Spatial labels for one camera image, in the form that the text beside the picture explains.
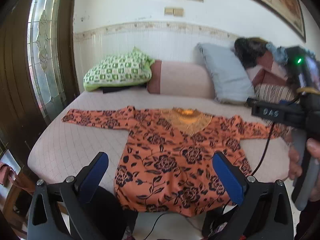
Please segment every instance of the gold lace neckline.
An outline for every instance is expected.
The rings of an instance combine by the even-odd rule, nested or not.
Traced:
[[[161,114],[172,126],[190,136],[206,128],[212,119],[210,114],[183,108],[162,109]]]

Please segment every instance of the shirt sleeve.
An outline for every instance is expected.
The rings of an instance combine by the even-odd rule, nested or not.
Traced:
[[[134,106],[106,111],[70,109],[62,121],[104,129],[129,130],[137,123],[135,112]]]
[[[266,139],[269,136],[271,125],[266,126],[258,122],[244,122],[239,115],[234,116],[232,119],[234,120],[233,127],[240,134],[241,139]],[[278,138],[279,136],[280,126],[276,124],[271,139]]]

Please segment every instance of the human hand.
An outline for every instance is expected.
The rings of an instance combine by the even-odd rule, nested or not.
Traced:
[[[314,158],[318,158],[320,161],[320,142],[314,139],[309,139],[307,141],[307,149]],[[294,147],[290,148],[289,158],[289,178],[294,180],[295,178],[300,177],[302,174],[302,168],[298,165],[299,153],[294,149]],[[318,175],[316,185],[312,189],[309,199],[313,202],[320,200],[320,174]]]

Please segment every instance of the screw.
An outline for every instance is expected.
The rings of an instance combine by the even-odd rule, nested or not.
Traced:
[[[248,176],[248,177],[247,177],[247,180],[248,180],[249,182],[255,182],[255,181],[256,181],[256,178],[255,178],[254,176]]]
[[[44,183],[43,179],[38,179],[38,181],[37,181],[37,185],[38,186],[41,186],[43,183]]]
[[[74,180],[75,180],[74,176],[69,176],[66,178],[66,182],[68,182],[68,183],[73,182]]]
[[[280,180],[280,179],[278,179],[278,180],[277,180],[277,184],[278,184],[279,186],[284,186],[283,181],[282,181],[282,180]]]

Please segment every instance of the pink bag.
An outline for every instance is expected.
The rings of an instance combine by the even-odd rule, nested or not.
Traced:
[[[9,181],[15,185],[18,188],[21,188],[28,192],[30,195],[33,195],[34,190],[28,188],[28,187],[23,187],[22,182],[20,178],[17,176],[16,172],[13,170],[12,167],[10,167],[8,164],[0,162],[0,184],[3,186],[6,186],[7,182]]]

